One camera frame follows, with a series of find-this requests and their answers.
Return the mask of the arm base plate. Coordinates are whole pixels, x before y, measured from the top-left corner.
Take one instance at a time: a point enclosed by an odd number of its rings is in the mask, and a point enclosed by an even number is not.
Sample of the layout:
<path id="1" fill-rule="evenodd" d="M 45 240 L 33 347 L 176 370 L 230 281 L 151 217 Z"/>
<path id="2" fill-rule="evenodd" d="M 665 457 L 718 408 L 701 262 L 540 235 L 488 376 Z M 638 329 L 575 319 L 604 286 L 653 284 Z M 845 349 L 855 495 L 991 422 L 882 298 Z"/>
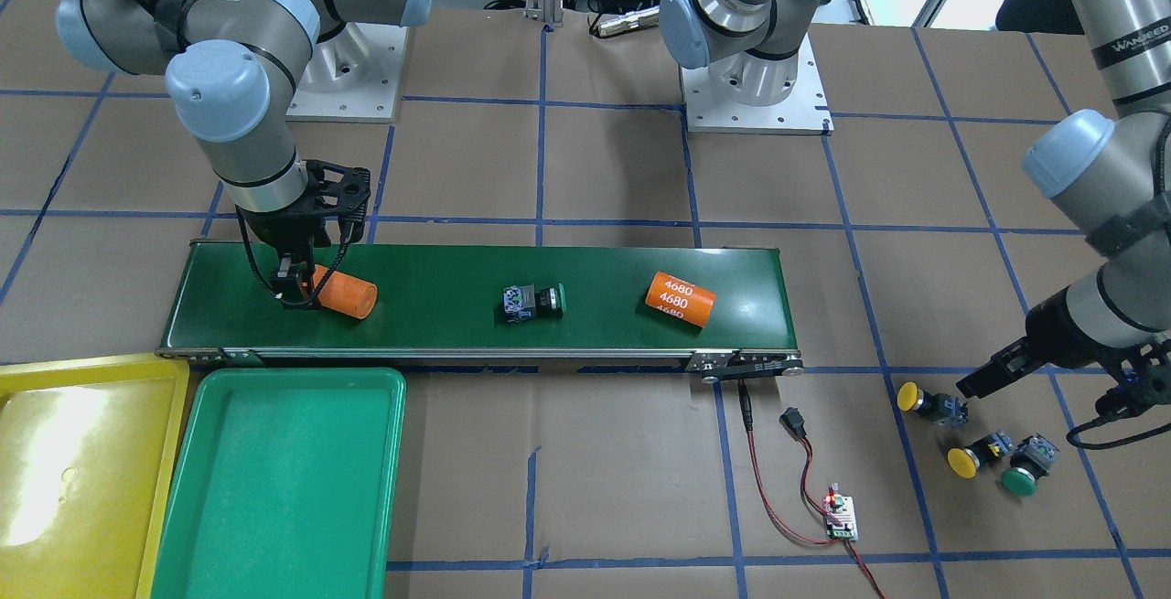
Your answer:
<path id="1" fill-rule="evenodd" d="M 682 67 L 679 82 L 692 133 L 831 135 L 835 129 L 809 36 L 789 58 L 744 51 L 701 69 Z"/>
<path id="2" fill-rule="evenodd" d="M 297 123 L 393 123 L 408 27 L 350 23 L 314 50 L 287 111 Z"/>

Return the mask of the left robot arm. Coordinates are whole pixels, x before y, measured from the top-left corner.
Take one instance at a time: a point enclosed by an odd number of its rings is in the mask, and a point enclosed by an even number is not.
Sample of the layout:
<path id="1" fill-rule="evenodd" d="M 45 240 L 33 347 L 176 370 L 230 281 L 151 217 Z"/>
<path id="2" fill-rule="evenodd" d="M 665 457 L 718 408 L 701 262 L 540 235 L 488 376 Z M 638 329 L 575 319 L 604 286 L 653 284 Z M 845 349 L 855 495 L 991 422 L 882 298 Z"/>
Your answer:
<path id="1" fill-rule="evenodd" d="M 733 96 L 756 106 L 747 74 L 793 69 L 816 0 L 660 0 L 660 32 L 689 70 L 735 62 Z M 1020 340 L 958 383 L 982 398 L 1045 365 L 1100 363 L 1142 404 L 1167 402 L 1167 0 L 1071 0 L 1117 117 L 1066 117 L 1022 158 L 1042 195 L 1104 259 L 1033 307 Z"/>

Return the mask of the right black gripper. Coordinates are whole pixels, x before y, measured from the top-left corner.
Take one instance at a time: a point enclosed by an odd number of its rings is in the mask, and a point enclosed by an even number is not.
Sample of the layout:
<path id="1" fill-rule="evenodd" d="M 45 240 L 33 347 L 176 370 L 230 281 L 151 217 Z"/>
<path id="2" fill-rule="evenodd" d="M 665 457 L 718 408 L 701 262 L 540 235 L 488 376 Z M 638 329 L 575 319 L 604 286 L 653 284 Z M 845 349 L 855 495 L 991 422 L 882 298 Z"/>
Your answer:
<path id="1" fill-rule="evenodd" d="M 369 168 L 347 168 L 335 163 L 306 161 L 306 190 L 289 206 L 263 214 L 237 208 L 240 227 L 248 228 L 278 256 L 274 296 L 285 307 L 319 310 L 314 278 L 314 249 L 333 245 L 327 220 L 338 221 L 338 245 L 359 243 L 365 235 L 370 200 Z"/>

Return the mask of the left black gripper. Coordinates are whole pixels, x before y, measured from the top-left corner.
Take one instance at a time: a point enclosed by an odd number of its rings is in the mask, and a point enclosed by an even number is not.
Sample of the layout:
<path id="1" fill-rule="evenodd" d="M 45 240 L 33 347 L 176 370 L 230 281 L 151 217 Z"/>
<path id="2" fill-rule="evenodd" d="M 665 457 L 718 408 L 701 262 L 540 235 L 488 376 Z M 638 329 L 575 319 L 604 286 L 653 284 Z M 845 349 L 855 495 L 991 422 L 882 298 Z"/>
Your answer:
<path id="1" fill-rule="evenodd" d="M 1034 307 L 1026 316 L 1023 339 L 956 383 L 965 399 L 982 399 L 1028 377 L 1045 365 L 1083 369 L 1094 362 L 1116 365 L 1167 332 L 1167 310 L 1155 321 L 1127 314 L 1100 283 L 1073 283 Z"/>

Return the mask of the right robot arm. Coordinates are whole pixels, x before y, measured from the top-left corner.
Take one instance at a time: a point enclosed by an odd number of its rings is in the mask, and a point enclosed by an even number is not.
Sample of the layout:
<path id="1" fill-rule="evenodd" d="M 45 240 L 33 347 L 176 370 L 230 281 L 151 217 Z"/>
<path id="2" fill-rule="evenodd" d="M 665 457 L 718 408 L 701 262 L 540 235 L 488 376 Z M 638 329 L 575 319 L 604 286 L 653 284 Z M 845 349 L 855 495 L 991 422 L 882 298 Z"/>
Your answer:
<path id="1" fill-rule="evenodd" d="M 364 235 L 370 171 L 306 160 L 287 111 L 315 50 L 347 25 L 420 27 L 432 0 L 59 0 L 66 50 L 165 80 L 234 204 L 249 269 L 288 310 L 363 319 L 374 283 L 338 271 Z"/>

